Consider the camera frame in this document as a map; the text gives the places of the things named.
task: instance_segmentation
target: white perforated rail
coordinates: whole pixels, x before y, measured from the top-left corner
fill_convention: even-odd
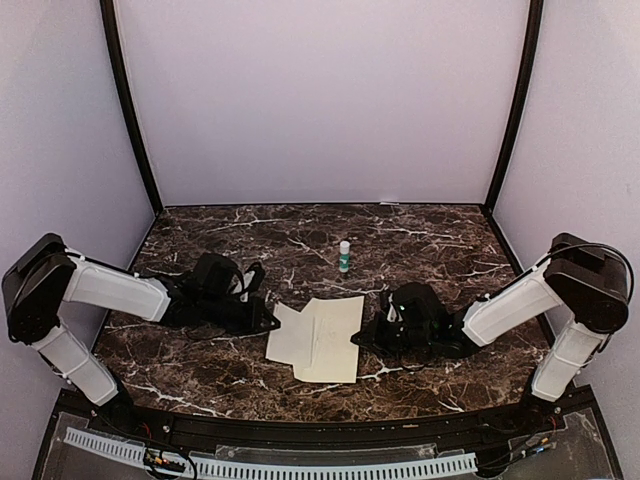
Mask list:
[[[142,442],[107,437],[68,427],[64,442],[87,452],[95,453],[113,461],[132,467],[146,468],[142,463],[145,447]],[[165,458],[185,464],[177,454],[166,453]],[[467,453],[431,460],[386,463],[358,466],[288,466],[236,463],[216,460],[192,454],[191,459],[198,469],[198,478],[203,480],[423,480],[446,478],[453,475],[477,471],[475,454]],[[191,466],[182,474],[191,478]]]

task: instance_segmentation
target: paper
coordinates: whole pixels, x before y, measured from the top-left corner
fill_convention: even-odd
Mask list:
[[[273,315],[280,320],[281,326],[269,333],[266,358],[274,362],[310,367],[313,353],[313,311],[307,311],[305,307],[305,310],[298,313],[278,303],[273,309]]]
[[[298,380],[315,383],[355,383],[358,346],[351,336],[360,331],[364,297],[313,299],[303,312],[313,312],[314,340],[310,367],[293,365]]]

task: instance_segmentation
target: white wall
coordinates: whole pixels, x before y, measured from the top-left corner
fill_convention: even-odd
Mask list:
[[[525,265],[568,231],[618,247],[640,276],[640,3],[544,8],[497,218]],[[639,305],[579,377],[594,387],[626,478],[640,478]]]
[[[0,2],[0,275],[48,231],[126,265],[151,220],[99,2]],[[24,479],[61,382],[33,350],[9,342],[0,310],[0,479]],[[65,311],[91,342],[103,312]]]
[[[118,2],[165,203],[482,202],[528,3]]]

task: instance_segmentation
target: brown marble surface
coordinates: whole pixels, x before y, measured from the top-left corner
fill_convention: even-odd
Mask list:
[[[344,239],[352,243],[346,276],[338,271]],[[183,272],[206,251],[241,268],[261,261],[267,278],[260,293],[269,308],[276,301],[301,309],[312,297],[364,294],[365,322],[386,286],[429,283],[453,311],[513,278],[477,207],[437,205],[170,208],[135,269]],[[297,381],[290,366],[266,360],[266,335],[213,334],[208,327],[171,330],[114,313],[95,351],[139,405],[293,422],[389,420],[513,403],[547,351],[531,320],[472,358],[432,362],[417,373],[361,349],[357,383],[327,385]]]

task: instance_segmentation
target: bottle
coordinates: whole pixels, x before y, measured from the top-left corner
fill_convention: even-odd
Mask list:
[[[340,273],[349,271],[349,247],[351,244],[346,240],[340,242]]]

